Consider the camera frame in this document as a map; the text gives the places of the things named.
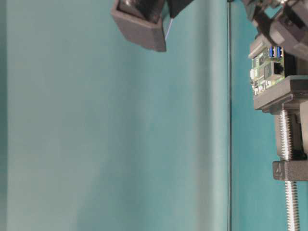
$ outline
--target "metal screw rod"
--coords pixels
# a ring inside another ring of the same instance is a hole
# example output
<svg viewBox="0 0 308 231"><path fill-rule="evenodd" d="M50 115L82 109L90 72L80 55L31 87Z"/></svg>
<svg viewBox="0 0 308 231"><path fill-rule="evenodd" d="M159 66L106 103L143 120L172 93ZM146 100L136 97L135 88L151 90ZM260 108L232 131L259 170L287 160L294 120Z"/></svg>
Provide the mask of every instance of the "metal screw rod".
<svg viewBox="0 0 308 231"><path fill-rule="evenodd" d="M290 117L286 110L280 112L280 137L282 142L281 160L290 161L294 158L292 150L292 132ZM297 201L297 186L294 181L285 182L285 202L287 208L288 231L300 231Z"/></svg>

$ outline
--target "circuit board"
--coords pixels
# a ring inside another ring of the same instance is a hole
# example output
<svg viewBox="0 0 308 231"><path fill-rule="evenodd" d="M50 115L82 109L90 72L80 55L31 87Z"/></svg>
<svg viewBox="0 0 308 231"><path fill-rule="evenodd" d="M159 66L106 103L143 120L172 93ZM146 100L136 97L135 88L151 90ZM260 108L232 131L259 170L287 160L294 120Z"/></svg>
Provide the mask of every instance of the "circuit board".
<svg viewBox="0 0 308 231"><path fill-rule="evenodd" d="M265 47L261 53L252 59L250 71L254 95L259 95L266 89L285 78L284 51L282 47Z"/></svg>

